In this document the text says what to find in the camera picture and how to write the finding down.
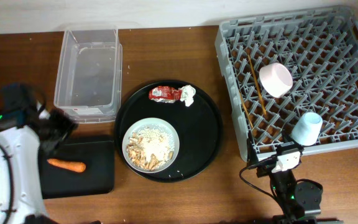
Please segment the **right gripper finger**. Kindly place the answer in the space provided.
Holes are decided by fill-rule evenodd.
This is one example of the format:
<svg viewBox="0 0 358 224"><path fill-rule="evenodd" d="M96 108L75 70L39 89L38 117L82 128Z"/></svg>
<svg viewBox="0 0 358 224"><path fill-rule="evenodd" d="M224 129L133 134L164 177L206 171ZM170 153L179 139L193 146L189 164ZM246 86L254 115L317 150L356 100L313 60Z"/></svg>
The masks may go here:
<svg viewBox="0 0 358 224"><path fill-rule="evenodd" d="M281 130L281 134L283 138L283 144L291 145L296 143L296 141L285 130Z"/></svg>
<svg viewBox="0 0 358 224"><path fill-rule="evenodd" d="M254 149L255 142L254 137L251 131L248 131L247 134L247 166L251 166L252 164L259 161L257 157L257 152Z"/></svg>

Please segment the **light blue cup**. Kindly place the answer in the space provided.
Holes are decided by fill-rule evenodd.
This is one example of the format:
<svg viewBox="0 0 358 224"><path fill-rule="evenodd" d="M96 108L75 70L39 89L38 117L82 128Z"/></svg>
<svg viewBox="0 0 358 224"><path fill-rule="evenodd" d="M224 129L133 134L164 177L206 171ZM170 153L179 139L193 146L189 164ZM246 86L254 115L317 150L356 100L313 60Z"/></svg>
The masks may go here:
<svg viewBox="0 0 358 224"><path fill-rule="evenodd" d="M323 119L319 114L307 112L296 123L290 136L298 144L312 146L318 139L322 124Z"/></svg>

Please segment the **orange carrot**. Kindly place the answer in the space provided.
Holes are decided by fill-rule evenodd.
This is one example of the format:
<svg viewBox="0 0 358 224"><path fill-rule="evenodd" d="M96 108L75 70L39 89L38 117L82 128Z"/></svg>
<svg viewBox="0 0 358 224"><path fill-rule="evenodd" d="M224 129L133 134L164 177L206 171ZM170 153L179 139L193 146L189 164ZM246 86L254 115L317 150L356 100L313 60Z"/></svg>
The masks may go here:
<svg viewBox="0 0 358 224"><path fill-rule="evenodd" d="M47 159L47 162L55 167L70 170L72 172L82 173L86 170L86 164L75 161L63 161L60 159Z"/></svg>

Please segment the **wooden chopstick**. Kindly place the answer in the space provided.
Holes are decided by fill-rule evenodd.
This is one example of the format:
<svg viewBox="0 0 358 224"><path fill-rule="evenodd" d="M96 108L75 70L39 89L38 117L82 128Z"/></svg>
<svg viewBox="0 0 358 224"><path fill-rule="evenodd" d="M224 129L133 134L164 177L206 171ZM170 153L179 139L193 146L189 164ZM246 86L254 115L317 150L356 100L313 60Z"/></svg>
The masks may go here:
<svg viewBox="0 0 358 224"><path fill-rule="evenodd" d="M259 103L260 103L260 105L262 107L263 115L266 116L267 112L266 112L265 105L264 105L264 99L262 98L262 94L261 94L261 90L260 90L260 87L259 87L258 79L257 79L257 76L255 74L254 66L252 64L250 55L247 54L247 58L248 58L248 61L249 61L249 64L250 64L250 69L251 69L251 72L252 72L255 87L256 87L256 90L257 90L258 97L259 97Z"/></svg>
<svg viewBox="0 0 358 224"><path fill-rule="evenodd" d="M251 129L253 129L254 126L253 126L253 124L252 124L252 122L251 122L249 112L248 112L248 110L247 110L247 108L246 108L245 101L244 101L244 99L243 99L243 96L242 96L242 93L241 93L240 90L239 90L239 96L240 96L240 99L241 99L242 108L243 108L243 110L244 110L244 112L245 112L246 118L247 118L247 120L248 120L248 122L249 122L249 125L250 125Z"/></svg>

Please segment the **grey plate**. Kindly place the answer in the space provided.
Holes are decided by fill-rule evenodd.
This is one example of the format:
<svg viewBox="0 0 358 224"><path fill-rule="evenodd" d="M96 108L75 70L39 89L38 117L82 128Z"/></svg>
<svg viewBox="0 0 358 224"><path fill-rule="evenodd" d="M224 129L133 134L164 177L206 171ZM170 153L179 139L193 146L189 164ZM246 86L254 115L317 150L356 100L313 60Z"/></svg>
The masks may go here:
<svg viewBox="0 0 358 224"><path fill-rule="evenodd" d="M180 140L175 128L167 121L145 118L127 130L121 148L131 168L156 174L173 164L180 150Z"/></svg>

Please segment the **white tissue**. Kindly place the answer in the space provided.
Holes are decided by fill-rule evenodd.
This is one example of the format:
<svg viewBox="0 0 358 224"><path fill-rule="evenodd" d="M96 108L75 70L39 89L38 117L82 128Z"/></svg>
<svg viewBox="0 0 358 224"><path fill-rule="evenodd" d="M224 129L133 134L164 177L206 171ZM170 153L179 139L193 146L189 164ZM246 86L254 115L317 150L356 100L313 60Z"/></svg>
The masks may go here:
<svg viewBox="0 0 358 224"><path fill-rule="evenodd" d="M186 107L189 107L194 102L193 97L196 94L195 88L191 85L185 85L180 88L180 91L180 101L184 102Z"/></svg>

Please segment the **food scraps and rice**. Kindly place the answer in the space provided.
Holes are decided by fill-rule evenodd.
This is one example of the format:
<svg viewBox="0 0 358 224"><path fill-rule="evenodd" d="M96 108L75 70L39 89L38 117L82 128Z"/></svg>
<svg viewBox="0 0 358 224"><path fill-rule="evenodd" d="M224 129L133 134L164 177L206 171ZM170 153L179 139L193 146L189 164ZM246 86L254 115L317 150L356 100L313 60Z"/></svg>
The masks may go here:
<svg viewBox="0 0 358 224"><path fill-rule="evenodd" d="M126 153L137 168L155 171L173 159L173 136L161 128L142 128L132 132L127 139Z"/></svg>

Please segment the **red snack wrapper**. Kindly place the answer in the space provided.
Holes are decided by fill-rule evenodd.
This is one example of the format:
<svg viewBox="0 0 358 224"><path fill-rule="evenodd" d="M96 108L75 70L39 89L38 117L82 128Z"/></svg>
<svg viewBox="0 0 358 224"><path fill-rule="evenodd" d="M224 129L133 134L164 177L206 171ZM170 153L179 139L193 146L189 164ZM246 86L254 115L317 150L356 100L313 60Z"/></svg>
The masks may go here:
<svg viewBox="0 0 358 224"><path fill-rule="evenodd" d="M160 103L174 103L181 98L181 90L170 86L157 86L149 91L149 99Z"/></svg>

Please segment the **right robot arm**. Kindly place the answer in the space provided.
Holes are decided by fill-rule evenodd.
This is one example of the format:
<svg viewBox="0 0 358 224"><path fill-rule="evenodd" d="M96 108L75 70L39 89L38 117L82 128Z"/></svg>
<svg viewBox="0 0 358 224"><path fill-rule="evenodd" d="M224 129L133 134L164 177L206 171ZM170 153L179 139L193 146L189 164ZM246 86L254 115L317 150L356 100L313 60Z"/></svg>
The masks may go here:
<svg viewBox="0 0 358 224"><path fill-rule="evenodd" d="M251 157L239 176L248 186L269 196L281 208L283 213L273 216L273 223L317 223L316 217L321 214L323 186L310 179L295 178L293 169L301 164L304 147L285 132L282 138L283 143L277 146L274 155L261 161L255 156ZM258 178L270 179L270 192L243 178L242 173L251 169L256 170Z"/></svg>

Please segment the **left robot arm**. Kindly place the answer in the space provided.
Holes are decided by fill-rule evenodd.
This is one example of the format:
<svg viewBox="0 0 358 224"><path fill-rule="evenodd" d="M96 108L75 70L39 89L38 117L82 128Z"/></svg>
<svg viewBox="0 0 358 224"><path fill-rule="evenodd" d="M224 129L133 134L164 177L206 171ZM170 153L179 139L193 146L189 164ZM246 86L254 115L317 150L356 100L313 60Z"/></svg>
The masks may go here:
<svg viewBox="0 0 358 224"><path fill-rule="evenodd" d="M25 83L1 90L0 110L0 223L53 223L39 175L39 151L50 155L78 127Z"/></svg>

